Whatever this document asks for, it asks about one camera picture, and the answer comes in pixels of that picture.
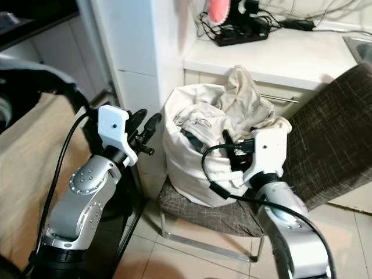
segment white cloth bag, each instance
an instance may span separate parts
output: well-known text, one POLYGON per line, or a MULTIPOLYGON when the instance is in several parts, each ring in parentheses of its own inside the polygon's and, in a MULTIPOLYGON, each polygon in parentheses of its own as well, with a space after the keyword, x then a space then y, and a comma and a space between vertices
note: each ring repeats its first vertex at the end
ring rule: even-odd
MULTIPOLYGON (((194 149, 189 139, 182 134, 181 127, 174 122, 185 108, 197 103, 209 103, 221 110, 223 110, 221 107, 226 105, 227 109, 224 111, 227 114, 228 110, 231 111, 232 118, 239 119, 238 123, 245 129, 273 116, 273 105, 260 98, 248 72, 240 66, 235 67, 226 87, 213 84, 178 87, 165 104, 163 147, 173 187, 193 203, 209 207, 227 205, 235 202, 235 199, 225 200, 209 189, 210 183, 201 168, 202 154, 194 149)), ((228 158, 211 154, 206 158, 205 164, 210 178, 228 192, 238 196, 246 192, 247 186, 242 180, 243 173, 231 171, 228 158)))

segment metal chair leg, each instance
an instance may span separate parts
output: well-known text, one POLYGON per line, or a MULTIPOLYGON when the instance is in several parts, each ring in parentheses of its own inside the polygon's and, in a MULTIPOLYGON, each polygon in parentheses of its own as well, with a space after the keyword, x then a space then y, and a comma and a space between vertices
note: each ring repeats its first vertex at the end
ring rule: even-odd
POLYGON ((217 253, 217 254, 220 254, 220 255, 223 255, 223 256, 231 257, 233 259, 242 260, 244 262, 251 261, 251 262, 255 263, 259 260, 259 256, 261 254, 262 247, 263 247, 263 242, 264 242, 263 237, 261 237, 261 239, 260 239, 259 249, 258 249, 257 255, 256 256, 245 255, 245 254, 237 253, 237 252, 234 252, 234 251, 231 251, 231 250, 228 250, 228 249, 224 249, 224 248, 221 248, 221 247, 218 247, 218 246, 210 245, 210 244, 207 244, 207 243, 204 243, 204 242, 200 242, 200 241, 196 241, 196 240, 189 239, 189 238, 186 238, 186 237, 181 237, 179 235, 171 234, 170 232, 166 231, 166 216, 165 216, 165 213, 162 212, 162 211, 160 211, 160 219, 161 219, 161 224, 162 224, 162 228, 161 228, 162 229, 162 236, 164 238, 167 238, 167 239, 170 239, 170 240, 173 240, 173 241, 177 241, 179 243, 186 244, 186 245, 189 245, 189 246, 193 246, 193 247, 196 247, 196 248, 204 249, 204 250, 207 250, 207 251, 210 251, 210 252, 213 252, 213 253, 217 253))

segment white countertop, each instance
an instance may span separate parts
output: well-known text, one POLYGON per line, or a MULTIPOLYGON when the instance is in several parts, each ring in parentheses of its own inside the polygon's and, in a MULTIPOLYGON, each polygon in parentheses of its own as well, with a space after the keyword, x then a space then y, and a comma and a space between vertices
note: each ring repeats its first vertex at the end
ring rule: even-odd
POLYGON ((356 65, 343 35, 353 34, 280 29, 264 41, 224 47, 203 38, 184 58, 183 67, 227 75, 243 65, 255 81, 316 90, 356 65))

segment sink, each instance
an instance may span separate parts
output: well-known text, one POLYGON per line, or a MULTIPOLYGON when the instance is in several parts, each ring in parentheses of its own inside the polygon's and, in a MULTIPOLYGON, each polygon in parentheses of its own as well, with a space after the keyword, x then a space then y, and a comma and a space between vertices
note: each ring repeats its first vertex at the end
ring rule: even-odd
POLYGON ((357 63, 372 65, 372 41, 353 37, 344 37, 344 41, 357 63))

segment pink object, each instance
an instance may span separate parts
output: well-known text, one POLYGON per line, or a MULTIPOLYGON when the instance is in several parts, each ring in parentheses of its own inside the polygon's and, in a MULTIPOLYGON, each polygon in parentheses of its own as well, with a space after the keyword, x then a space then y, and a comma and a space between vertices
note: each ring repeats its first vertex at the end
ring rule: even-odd
POLYGON ((230 0, 209 0, 209 19, 213 24, 224 23, 230 11, 230 0))

